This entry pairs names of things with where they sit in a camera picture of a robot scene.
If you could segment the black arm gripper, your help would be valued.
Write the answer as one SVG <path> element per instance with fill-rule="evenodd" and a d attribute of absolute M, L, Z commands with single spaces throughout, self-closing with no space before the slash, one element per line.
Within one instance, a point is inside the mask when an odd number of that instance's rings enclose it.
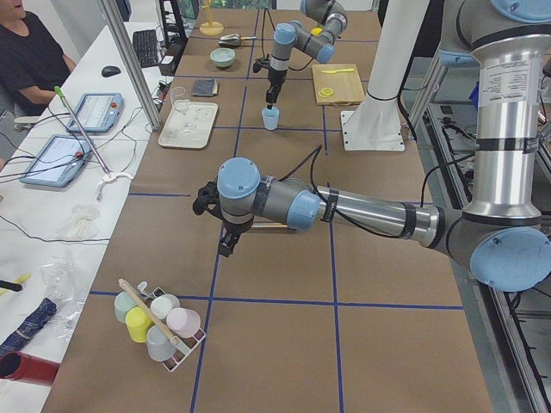
<path fill-rule="evenodd" d="M 232 254 L 232 248 L 234 248 L 240 236 L 247 232 L 253 225 L 254 218 L 248 219 L 241 224 L 234 224 L 229 221 L 223 223 L 225 232 L 218 245 L 218 254 L 224 257 L 229 257 Z"/>

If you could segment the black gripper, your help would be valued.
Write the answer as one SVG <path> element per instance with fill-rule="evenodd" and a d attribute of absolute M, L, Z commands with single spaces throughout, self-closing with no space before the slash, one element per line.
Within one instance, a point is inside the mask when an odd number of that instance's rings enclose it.
<path fill-rule="evenodd" d="M 266 108 L 272 109 L 273 103 L 277 102 L 282 86 L 285 83 L 285 71 L 269 68 L 268 80 L 269 88 L 266 91 Z"/>

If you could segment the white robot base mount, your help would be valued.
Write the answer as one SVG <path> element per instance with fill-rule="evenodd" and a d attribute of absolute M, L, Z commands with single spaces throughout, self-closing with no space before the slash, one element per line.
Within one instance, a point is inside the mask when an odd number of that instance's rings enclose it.
<path fill-rule="evenodd" d="M 405 149 L 399 95 L 430 1 L 388 1 L 364 101 L 341 113 L 346 151 Z"/>

